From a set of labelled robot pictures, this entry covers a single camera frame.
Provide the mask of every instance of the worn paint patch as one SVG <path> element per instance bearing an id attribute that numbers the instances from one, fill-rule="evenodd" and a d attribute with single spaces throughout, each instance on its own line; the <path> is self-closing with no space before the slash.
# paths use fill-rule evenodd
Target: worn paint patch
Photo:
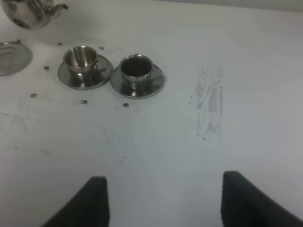
<path id="1" fill-rule="evenodd" d="M 221 65 L 200 70 L 195 88 L 197 97 L 197 138 L 222 140 L 223 68 Z"/>

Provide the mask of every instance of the saucer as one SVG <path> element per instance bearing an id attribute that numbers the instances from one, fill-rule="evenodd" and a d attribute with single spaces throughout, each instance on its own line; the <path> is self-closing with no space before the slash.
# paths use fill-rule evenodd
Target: saucer
<path id="1" fill-rule="evenodd" d="M 119 94 L 125 97 L 129 97 L 129 98 L 145 97 L 155 93 L 161 88 L 163 84 L 163 72 L 158 66 L 154 64 L 154 69 L 151 72 L 150 82 L 143 89 L 135 90 L 127 86 L 123 82 L 122 73 L 119 67 L 117 67 L 110 78 L 110 83 L 116 92 L 118 92 Z"/>
<path id="2" fill-rule="evenodd" d="M 0 76 L 23 70 L 33 58 L 31 51 L 19 42 L 0 43 Z"/>
<path id="3" fill-rule="evenodd" d="M 98 54 L 97 74 L 91 81 L 81 82 L 71 78 L 71 73 L 68 71 L 66 64 L 62 62 L 58 69 L 58 77 L 62 83 L 77 90 L 88 90 L 100 87 L 106 84 L 113 73 L 113 67 L 109 60 Z"/>

